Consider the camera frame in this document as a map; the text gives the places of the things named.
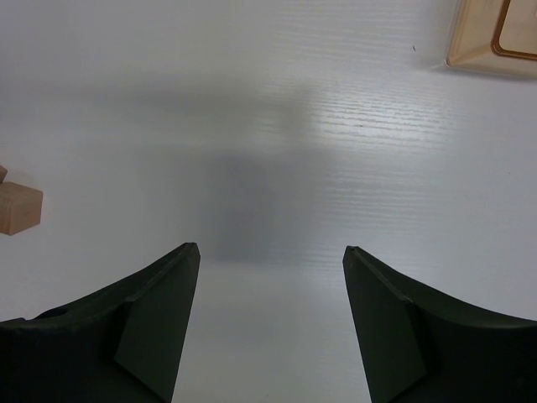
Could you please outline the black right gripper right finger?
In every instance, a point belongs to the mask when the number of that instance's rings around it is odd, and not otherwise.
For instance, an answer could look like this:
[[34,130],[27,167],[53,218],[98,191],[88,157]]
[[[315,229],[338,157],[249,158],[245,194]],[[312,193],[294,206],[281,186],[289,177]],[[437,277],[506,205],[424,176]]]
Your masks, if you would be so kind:
[[536,323],[458,300],[359,247],[343,258],[373,402],[534,402]]

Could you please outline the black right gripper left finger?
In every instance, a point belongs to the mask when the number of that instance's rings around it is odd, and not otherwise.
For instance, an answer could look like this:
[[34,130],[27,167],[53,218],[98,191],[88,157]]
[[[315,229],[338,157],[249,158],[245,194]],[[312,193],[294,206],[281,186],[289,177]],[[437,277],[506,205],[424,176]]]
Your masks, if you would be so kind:
[[3,402],[170,402],[200,268],[196,243],[33,319],[1,323]]

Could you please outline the amber transparent plastic bin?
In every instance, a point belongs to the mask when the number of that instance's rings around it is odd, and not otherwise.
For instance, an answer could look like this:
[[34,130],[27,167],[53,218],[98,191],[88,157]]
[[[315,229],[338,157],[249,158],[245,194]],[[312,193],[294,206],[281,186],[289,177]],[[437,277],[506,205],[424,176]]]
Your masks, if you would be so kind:
[[534,79],[536,0],[460,1],[446,64]]

